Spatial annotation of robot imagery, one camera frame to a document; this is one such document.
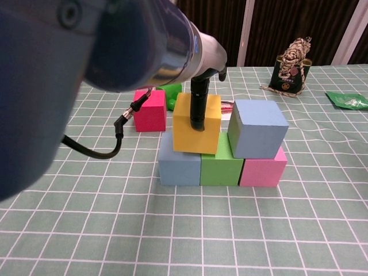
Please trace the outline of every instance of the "rope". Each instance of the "rope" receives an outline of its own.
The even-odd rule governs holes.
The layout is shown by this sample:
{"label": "rope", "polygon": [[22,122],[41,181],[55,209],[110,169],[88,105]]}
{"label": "rope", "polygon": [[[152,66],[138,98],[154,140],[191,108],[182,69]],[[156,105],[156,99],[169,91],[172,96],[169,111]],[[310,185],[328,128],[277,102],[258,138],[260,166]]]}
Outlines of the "rope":
{"label": "rope", "polygon": [[301,94],[302,90],[305,87],[303,60],[305,59],[307,53],[311,50],[311,40],[312,38],[310,38],[309,36],[306,37],[305,39],[299,38],[294,40],[294,42],[291,43],[288,49],[283,53],[282,60],[280,62],[280,70],[278,76],[281,79],[289,78],[290,70],[296,65],[300,66],[301,81],[302,81],[302,87],[300,91],[296,93],[288,93],[284,91],[278,91],[276,89],[264,85],[262,85],[260,88],[290,97],[296,97],[297,95]]}

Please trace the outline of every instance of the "foam block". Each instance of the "foam block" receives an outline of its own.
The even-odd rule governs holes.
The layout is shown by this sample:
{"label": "foam block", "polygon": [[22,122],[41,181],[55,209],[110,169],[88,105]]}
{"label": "foam block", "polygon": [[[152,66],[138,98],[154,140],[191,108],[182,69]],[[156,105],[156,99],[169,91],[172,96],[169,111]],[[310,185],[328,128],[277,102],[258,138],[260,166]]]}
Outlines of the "foam block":
{"label": "foam block", "polygon": [[228,134],[221,132],[217,153],[202,154],[201,186],[237,186],[243,162],[233,157]]}
{"label": "foam block", "polygon": [[161,184],[164,186],[199,186],[201,155],[173,151],[173,134],[162,134],[158,162]]}
{"label": "foam block", "polygon": [[272,159],[289,124],[274,101],[237,99],[228,135],[235,158]]}
{"label": "foam block", "polygon": [[243,187],[276,187],[288,160],[280,147],[273,159],[247,159],[240,178]]}
{"label": "foam block", "polygon": [[208,95],[205,130],[195,131],[190,125],[190,93],[179,93],[172,113],[174,151],[215,154],[221,129],[221,97]]}
{"label": "foam block", "polygon": [[[147,92],[136,90],[134,101]],[[164,90],[152,90],[151,96],[141,109],[133,114],[136,131],[153,132],[166,130],[166,99]]]}

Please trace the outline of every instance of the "black cable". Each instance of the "black cable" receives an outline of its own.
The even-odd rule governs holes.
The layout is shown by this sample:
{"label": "black cable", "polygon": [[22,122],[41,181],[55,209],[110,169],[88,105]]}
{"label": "black cable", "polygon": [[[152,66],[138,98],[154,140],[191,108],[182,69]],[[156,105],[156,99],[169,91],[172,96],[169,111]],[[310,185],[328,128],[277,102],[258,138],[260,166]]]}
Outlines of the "black cable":
{"label": "black cable", "polygon": [[120,151],[122,138],[124,137],[123,126],[133,116],[133,113],[138,112],[140,110],[140,108],[142,107],[142,105],[144,104],[144,102],[146,100],[148,100],[148,98],[151,95],[151,90],[152,89],[148,89],[148,91],[144,95],[142,95],[138,100],[132,102],[131,105],[130,105],[130,108],[127,109],[124,112],[124,114],[121,115],[119,117],[119,119],[117,119],[114,122],[116,146],[115,146],[115,149],[112,152],[101,153],[101,152],[93,151],[93,150],[91,150],[89,148],[86,148],[85,146],[79,144],[78,142],[74,141],[72,138],[68,137],[67,135],[64,135],[62,143],[64,145],[67,145],[68,147],[84,154],[84,155],[87,155],[89,157],[96,158],[96,159],[110,159],[110,158],[116,156]]}

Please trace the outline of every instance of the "green object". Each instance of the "green object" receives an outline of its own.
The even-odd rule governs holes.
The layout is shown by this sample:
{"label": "green object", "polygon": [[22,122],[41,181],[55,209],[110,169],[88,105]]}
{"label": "green object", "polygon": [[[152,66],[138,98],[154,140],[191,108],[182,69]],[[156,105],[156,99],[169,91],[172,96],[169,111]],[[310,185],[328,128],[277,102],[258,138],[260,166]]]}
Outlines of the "green object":
{"label": "green object", "polygon": [[166,108],[174,111],[177,102],[178,94],[182,91],[182,84],[163,85],[156,88],[157,90],[164,90],[166,94]]}
{"label": "green object", "polygon": [[327,91],[326,95],[336,106],[341,108],[351,110],[368,108],[368,100],[360,94],[342,94]]}
{"label": "green object", "polygon": [[237,186],[244,159],[233,157],[227,132],[220,132],[215,155],[201,156],[201,186]]}

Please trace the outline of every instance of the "tin can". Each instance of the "tin can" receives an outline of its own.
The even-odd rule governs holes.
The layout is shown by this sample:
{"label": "tin can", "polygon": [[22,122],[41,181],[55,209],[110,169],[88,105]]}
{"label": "tin can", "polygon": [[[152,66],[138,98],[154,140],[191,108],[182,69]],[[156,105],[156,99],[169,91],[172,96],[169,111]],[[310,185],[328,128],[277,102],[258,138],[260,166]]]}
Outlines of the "tin can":
{"label": "tin can", "polygon": [[[282,61],[282,55],[278,55],[276,58],[274,71],[272,73],[271,82],[269,87],[284,93],[289,94],[299,94],[303,88],[302,76],[300,65],[296,65],[290,70],[290,77],[287,79],[282,79],[278,76],[280,71],[280,64]],[[309,72],[309,69],[312,65],[312,61],[310,59],[303,60],[303,69],[304,69],[304,81]]]}

